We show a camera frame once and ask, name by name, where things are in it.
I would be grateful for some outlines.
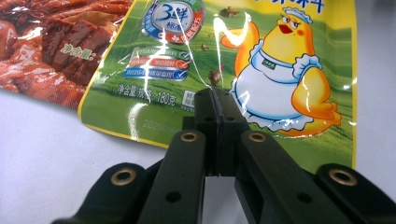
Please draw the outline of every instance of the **chicken eye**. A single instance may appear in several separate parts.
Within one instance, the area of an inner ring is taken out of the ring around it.
[[[291,26],[292,29],[297,29],[298,25],[299,25],[298,22],[295,22],[295,21],[291,21],[290,22],[290,26]]]
[[[290,19],[287,18],[287,17],[283,17],[283,18],[282,18],[282,21],[283,21],[284,23],[288,23],[288,22],[290,21]]]

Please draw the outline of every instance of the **green food package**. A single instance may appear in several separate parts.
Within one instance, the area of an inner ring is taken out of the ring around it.
[[[354,4],[135,0],[79,116],[95,130],[168,147],[193,116],[194,94],[218,88],[306,170],[354,166]]]

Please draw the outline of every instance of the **food package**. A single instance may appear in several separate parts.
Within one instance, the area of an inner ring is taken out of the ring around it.
[[[77,109],[132,1],[0,1],[0,87]]]
[[[135,0],[78,114],[95,130],[168,147],[194,115],[194,94],[217,88],[306,170],[353,166],[354,4]]]

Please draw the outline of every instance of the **chef hat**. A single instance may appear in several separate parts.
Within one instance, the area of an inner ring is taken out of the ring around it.
[[[286,14],[298,17],[299,19],[305,21],[306,23],[312,23],[311,18],[308,15],[306,15],[303,11],[295,7],[284,7],[283,10],[286,12]]]

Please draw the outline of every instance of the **chicken mascot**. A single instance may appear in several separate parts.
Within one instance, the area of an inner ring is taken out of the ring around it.
[[[239,46],[227,36],[221,39],[237,49],[231,93],[249,123],[288,136],[322,133],[340,125],[341,115],[337,104],[328,102],[331,90],[315,55],[312,21],[297,8],[283,10],[286,15],[264,39],[252,21]]]

